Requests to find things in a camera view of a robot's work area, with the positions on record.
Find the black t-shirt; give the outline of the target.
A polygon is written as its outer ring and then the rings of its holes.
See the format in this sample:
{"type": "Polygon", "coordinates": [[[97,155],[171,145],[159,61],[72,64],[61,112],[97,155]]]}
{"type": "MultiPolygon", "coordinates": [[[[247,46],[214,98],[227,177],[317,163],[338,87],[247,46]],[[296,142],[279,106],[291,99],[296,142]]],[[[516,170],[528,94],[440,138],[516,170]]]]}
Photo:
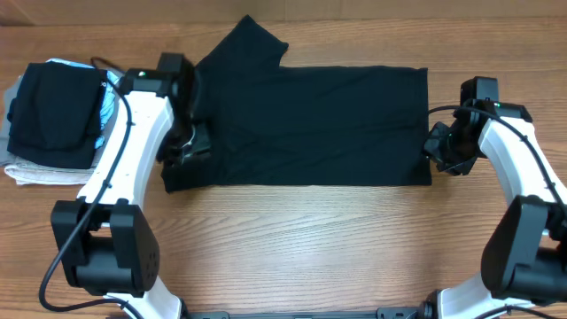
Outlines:
{"type": "Polygon", "coordinates": [[[164,168],[167,191],[431,183],[425,69],[284,67],[287,48],[247,16],[198,63],[194,117],[210,152],[164,168]]]}

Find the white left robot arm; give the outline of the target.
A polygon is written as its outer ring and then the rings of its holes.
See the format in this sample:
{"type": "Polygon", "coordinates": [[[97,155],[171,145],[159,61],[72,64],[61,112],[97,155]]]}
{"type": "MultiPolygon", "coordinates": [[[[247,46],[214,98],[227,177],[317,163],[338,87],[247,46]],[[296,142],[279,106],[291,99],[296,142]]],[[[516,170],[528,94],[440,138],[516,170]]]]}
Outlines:
{"type": "Polygon", "coordinates": [[[115,86],[118,116],[95,173],[50,222],[58,253],[39,287],[52,312],[116,304],[131,318],[187,318],[182,298],[159,277],[157,238],[144,214],[152,167],[205,160],[206,124],[194,121],[199,75],[192,65],[130,69],[115,86]]]}

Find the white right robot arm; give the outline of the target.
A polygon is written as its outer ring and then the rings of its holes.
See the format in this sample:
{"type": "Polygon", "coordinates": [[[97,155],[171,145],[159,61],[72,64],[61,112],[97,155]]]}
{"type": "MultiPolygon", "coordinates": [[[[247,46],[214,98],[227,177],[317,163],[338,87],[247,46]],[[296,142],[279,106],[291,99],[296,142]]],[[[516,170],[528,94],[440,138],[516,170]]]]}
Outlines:
{"type": "Polygon", "coordinates": [[[434,292],[422,318],[496,318],[512,311],[539,315],[566,301],[566,188],[540,149],[521,105],[469,100],[451,106],[455,121],[437,123],[423,147],[440,171],[466,175],[486,158],[507,210],[471,279],[434,292]]]}

